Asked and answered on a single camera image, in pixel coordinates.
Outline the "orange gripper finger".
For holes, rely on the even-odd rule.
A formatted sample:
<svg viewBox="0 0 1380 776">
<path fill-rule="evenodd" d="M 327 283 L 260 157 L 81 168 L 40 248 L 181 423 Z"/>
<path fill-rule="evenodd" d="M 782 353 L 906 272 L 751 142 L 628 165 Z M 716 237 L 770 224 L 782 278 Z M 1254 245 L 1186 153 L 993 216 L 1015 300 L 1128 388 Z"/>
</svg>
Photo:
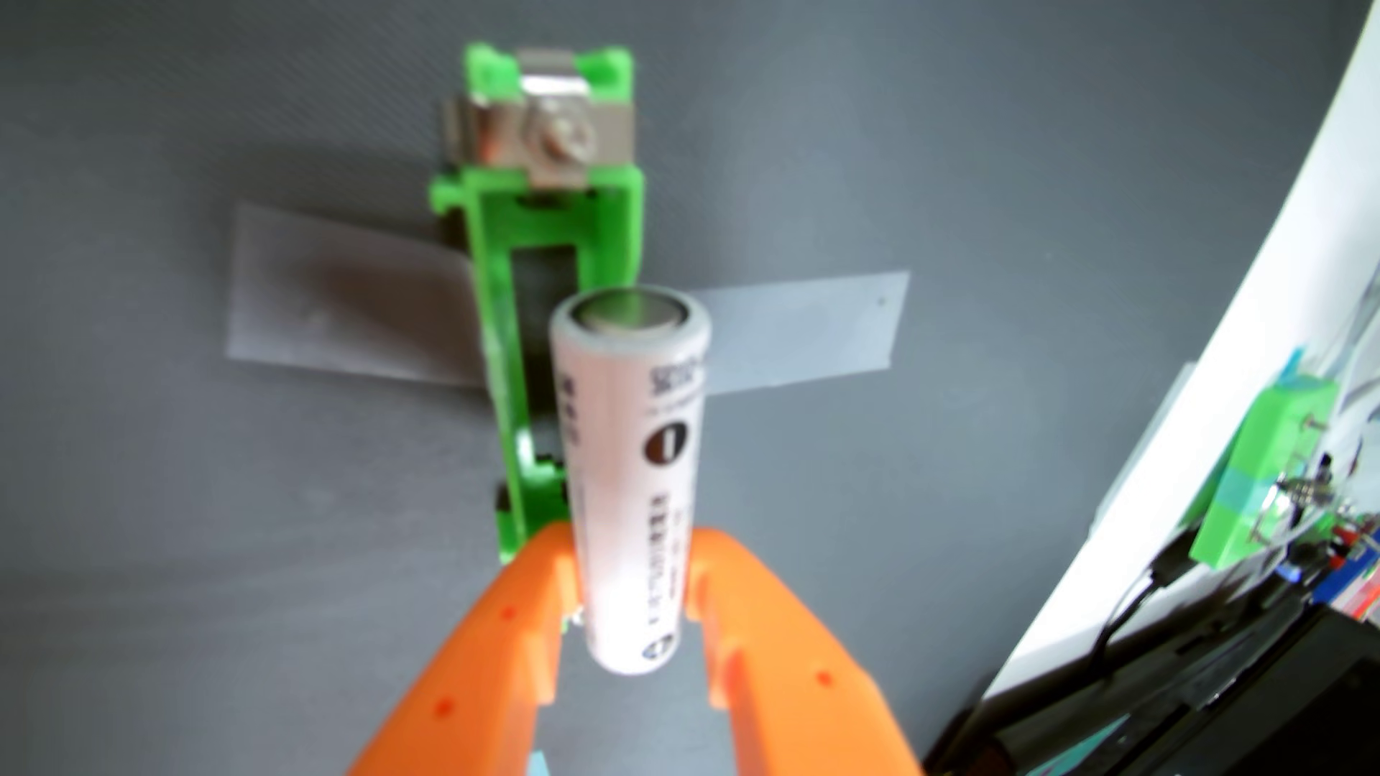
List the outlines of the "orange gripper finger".
<svg viewBox="0 0 1380 776">
<path fill-rule="evenodd" d="M 580 606 L 573 530 L 527 541 L 446 638 L 349 775 L 524 775 Z"/>
<path fill-rule="evenodd" d="M 737 775 L 923 775 L 872 677 L 729 533 L 694 530 L 686 613 Z"/>
</svg>

